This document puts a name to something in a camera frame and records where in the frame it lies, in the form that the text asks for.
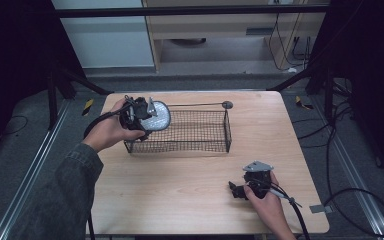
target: wire basket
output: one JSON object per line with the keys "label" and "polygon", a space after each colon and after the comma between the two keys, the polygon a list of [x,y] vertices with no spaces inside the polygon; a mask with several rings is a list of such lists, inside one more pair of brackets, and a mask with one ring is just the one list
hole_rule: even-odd
{"label": "wire basket", "polygon": [[129,153],[158,153],[169,151],[229,152],[232,143],[227,109],[199,110],[190,105],[188,110],[168,106],[171,123],[163,131],[156,131],[145,141],[124,141]]}

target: small round object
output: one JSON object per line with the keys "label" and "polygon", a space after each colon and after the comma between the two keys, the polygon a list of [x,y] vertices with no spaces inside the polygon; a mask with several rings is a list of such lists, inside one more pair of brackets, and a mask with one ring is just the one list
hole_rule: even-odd
{"label": "small round object", "polygon": [[231,108],[233,108],[233,103],[230,102],[230,101],[224,101],[221,105],[223,106],[224,109],[231,109]]}

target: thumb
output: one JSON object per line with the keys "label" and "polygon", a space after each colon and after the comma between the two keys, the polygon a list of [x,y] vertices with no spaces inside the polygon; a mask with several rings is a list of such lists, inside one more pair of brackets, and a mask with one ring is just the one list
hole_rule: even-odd
{"label": "thumb", "polygon": [[244,190],[245,195],[249,201],[254,202],[259,199],[257,196],[255,196],[254,191],[252,191],[252,189],[248,185],[244,185]]}

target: hand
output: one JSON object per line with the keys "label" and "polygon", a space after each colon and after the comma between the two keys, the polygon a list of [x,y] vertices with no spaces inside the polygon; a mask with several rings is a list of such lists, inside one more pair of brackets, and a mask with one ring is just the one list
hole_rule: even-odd
{"label": "hand", "polygon": [[[279,184],[273,171],[270,171],[270,177],[273,183]],[[249,186],[244,186],[245,194],[260,219],[273,232],[277,239],[296,239],[286,222],[282,204],[279,197],[271,192],[267,192],[263,199],[255,196]]]}
{"label": "hand", "polygon": [[[125,102],[125,99],[119,100],[110,111],[114,112],[122,108]],[[118,118],[118,115],[114,115],[99,122],[92,128],[83,143],[95,149],[96,152],[100,152],[105,148],[112,147],[121,140],[135,140],[145,135],[145,132],[141,130],[123,128]]]}

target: metal rail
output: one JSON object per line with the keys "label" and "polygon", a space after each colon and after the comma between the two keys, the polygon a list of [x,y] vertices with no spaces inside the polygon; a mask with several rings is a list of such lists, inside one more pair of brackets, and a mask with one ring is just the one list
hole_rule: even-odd
{"label": "metal rail", "polygon": [[132,17],[167,15],[209,15],[209,14],[261,14],[261,13],[317,13],[338,9],[329,4],[291,5],[237,5],[237,6],[187,6],[187,7],[145,7],[145,8],[102,8],[102,9],[57,9],[34,11],[29,14],[59,18]]}
{"label": "metal rail", "polygon": [[0,240],[8,238],[8,234],[11,230],[12,225],[17,220],[18,215],[21,212],[21,209],[24,206],[24,203],[29,196],[30,190],[32,189],[36,178],[40,173],[43,163],[45,162],[46,157],[51,149],[52,144],[55,141],[56,136],[58,135],[59,130],[61,129],[62,123],[67,116],[71,101],[64,100],[59,112],[58,121],[55,124],[55,127],[48,131],[46,134],[42,145],[40,146],[36,156],[34,157],[30,168],[28,169],[20,187],[17,190],[14,198],[11,201],[10,206],[8,207],[5,215],[0,221]]}
{"label": "metal rail", "polygon": [[[321,110],[321,103],[317,97],[311,97],[312,102],[315,103],[315,108],[318,111],[319,115],[322,117],[323,123],[327,124],[326,119],[323,117],[323,111]],[[363,178],[360,176],[356,167],[352,163],[351,157],[348,155],[348,152],[342,143],[338,134],[332,141],[333,147],[338,154],[339,162],[344,169],[345,175],[352,187],[361,188],[368,190],[366,183]],[[384,234],[384,215],[382,214],[376,200],[367,194],[356,193],[357,199],[360,203],[361,208],[366,215],[367,220],[370,223],[370,226],[373,229],[373,232],[376,234]]]}

